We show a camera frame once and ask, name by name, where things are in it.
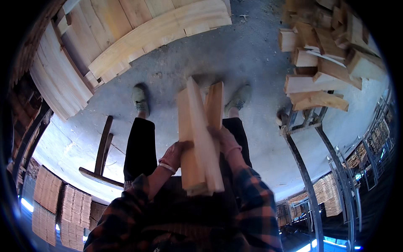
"pink glove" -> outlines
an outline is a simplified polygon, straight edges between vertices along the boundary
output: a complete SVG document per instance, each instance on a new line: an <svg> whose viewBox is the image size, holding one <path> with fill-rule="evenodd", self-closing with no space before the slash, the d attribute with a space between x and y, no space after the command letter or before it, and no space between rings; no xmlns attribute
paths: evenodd
<svg viewBox="0 0 403 252"><path fill-rule="evenodd" d="M232 150L242 150L234 135L226 127L222 126L220 131L213 127L208 127L208 131L214 138L220 141L221 152L224 154L225 159L228 159L228 155Z"/></svg>
<svg viewBox="0 0 403 252"><path fill-rule="evenodd" d="M165 152L164 156L158 160L160 166L167 168L174 174L181 165L182 152L193 147L193 142L176 142Z"/></svg>

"white bracelet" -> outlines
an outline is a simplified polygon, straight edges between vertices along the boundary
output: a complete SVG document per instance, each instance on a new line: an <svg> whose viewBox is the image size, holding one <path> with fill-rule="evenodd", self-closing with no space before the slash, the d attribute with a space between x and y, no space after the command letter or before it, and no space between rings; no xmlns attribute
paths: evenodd
<svg viewBox="0 0 403 252"><path fill-rule="evenodd" d="M164 168L167 168L168 170L172 171L173 174L176 173L175 169L173 169L172 167L170 167L170 166L167 165L167 164L160 163L159 166L162 166L162 167L164 167Z"/></svg>

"plaid jacket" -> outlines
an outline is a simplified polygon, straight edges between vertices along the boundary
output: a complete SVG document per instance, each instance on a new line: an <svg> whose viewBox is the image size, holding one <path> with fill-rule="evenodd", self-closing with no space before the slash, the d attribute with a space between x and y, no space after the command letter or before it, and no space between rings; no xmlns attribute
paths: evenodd
<svg viewBox="0 0 403 252"><path fill-rule="evenodd" d="M227 251L276 251L282 245L276 221L273 192L261 181L252 168L242 170L234 178L241 198L241 211L234 220L235 232L230 239L216 244L214 250ZM140 175L122 197L111 202L89 234L84 251L197 251L199 246L192 239L178 239L175 233L158 233L145 242L140 227L144 208L148 204L149 185L145 175Z"/></svg>

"fluorescent light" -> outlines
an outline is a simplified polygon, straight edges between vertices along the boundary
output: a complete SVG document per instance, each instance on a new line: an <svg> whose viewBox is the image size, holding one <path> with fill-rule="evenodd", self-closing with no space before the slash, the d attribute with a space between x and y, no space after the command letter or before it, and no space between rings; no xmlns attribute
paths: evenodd
<svg viewBox="0 0 403 252"><path fill-rule="evenodd" d="M33 212L33 206L29 204L24 198L21 198L21 204L25 206L28 211Z"/></svg>

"shoe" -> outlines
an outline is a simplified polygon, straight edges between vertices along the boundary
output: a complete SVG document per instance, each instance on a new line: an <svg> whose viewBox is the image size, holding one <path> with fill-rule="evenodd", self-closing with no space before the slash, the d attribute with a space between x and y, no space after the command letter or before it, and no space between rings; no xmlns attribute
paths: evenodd
<svg viewBox="0 0 403 252"><path fill-rule="evenodd" d="M251 99L252 87L249 84L246 84L240 87L232 96L231 100L224 107L224 114L228 117L228 111L230 108L237 108L241 110L245 103L249 102Z"/></svg>
<svg viewBox="0 0 403 252"><path fill-rule="evenodd" d="M145 86L142 83L139 83L134 86L132 99L133 103L136 106L137 113L145 112L146 118L150 115L150 111L148 109L147 98L144 93Z"/></svg>

